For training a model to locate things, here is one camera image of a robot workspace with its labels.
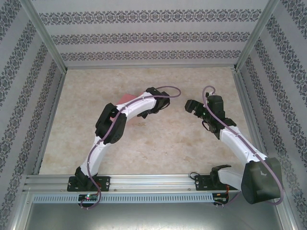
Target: black mounting bracket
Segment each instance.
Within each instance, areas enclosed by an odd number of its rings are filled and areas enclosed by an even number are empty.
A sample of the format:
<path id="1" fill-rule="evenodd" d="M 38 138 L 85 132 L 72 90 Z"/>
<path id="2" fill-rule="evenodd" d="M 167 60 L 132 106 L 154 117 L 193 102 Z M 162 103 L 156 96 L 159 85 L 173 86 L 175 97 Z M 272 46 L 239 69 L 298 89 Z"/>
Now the black mounting bracket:
<path id="1" fill-rule="evenodd" d="M 146 90 L 146 92 L 150 93 L 153 96 L 169 96 L 165 91 L 160 92 L 156 88 L 151 87 Z M 163 98 L 163 97 L 155 97 L 156 103 L 154 108 L 143 111 L 142 113 L 138 114 L 137 117 L 143 117 L 144 119 L 147 117 L 148 114 L 156 114 L 160 110 L 165 109 L 170 104 L 169 98 Z"/>
<path id="2" fill-rule="evenodd" d="M 109 191 L 111 177 L 93 176 L 93 179 L 100 187 L 101 192 Z M 82 185 L 75 176 L 71 176 L 68 180 L 67 191 L 68 192 L 97 192 L 98 190 L 94 184 L 88 188 Z"/>
<path id="3" fill-rule="evenodd" d="M 226 184 L 219 183 L 214 185 L 209 175 L 196 175 L 194 179 L 196 191 L 221 191 L 227 189 Z M 229 186 L 229 190 L 236 191 L 237 189 Z"/>

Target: metal floor panel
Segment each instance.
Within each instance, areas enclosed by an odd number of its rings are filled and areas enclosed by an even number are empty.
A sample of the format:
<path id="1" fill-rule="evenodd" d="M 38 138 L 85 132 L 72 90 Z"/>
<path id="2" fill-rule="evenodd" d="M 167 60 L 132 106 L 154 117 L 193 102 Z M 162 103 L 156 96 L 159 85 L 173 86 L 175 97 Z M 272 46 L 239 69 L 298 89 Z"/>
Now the metal floor panel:
<path id="1" fill-rule="evenodd" d="M 280 230 L 276 208 L 243 196 L 225 208 L 209 203 L 32 204 L 27 230 Z"/>

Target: vented metal strip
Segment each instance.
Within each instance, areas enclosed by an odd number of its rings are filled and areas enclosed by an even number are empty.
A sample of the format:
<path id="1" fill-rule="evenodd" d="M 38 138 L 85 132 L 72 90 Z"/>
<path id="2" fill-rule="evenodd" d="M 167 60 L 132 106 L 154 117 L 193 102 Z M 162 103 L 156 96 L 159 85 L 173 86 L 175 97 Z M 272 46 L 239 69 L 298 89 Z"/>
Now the vented metal strip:
<path id="1" fill-rule="evenodd" d="M 76 204 L 78 194 L 71 195 L 35 195 L 34 204 Z M 182 193 L 182 194 L 103 194 L 100 203 L 204 203 L 213 202 L 212 193 Z"/>

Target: enclosure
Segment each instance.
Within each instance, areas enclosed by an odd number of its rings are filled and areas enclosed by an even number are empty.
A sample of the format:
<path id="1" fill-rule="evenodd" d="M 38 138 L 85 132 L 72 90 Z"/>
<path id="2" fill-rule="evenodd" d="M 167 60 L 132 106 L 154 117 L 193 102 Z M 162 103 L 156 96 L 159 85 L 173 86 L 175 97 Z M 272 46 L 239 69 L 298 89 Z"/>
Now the enclosure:
<path id="1" fill-rule="evenodd" d="M 0 1 L 0 229 L 307 229 L 306 4 Z M 68 179 L 105 105 L 167 85 L 181 96 L 126 124 L 99 166 L 110 176 L 102 204 L 81 210 L 86 193 L 68 192 Z M 215 208 L 212 191 L 196 190 L 191 172 L 244 169 L 185 111 L 206 85 L 247 140 L 280 162 L 280 205 L 239 197 Z"/>

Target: patterned wall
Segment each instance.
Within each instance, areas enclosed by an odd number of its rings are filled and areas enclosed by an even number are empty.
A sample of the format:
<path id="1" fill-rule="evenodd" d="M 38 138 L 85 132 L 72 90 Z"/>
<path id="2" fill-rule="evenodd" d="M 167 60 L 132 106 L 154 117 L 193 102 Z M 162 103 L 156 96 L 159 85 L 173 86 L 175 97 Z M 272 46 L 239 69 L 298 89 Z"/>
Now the patterned wall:
<path id="1" fill-rule="evenodd" d="M 267 0 L 34 0 L 68 67 L 235 64 Z"/>
<path id="2" fill-rule="evenodd" d="M 306 18 L 306 1 L 280 1 L 241 70 L 266 151 L 281 162 L 299 229 L 307 229 Z"/>
<path id="3" fill-rule="evenodd" d="M 62 74 L 18 0 L 0 0 L 0 230 L 32 174 Z"/>

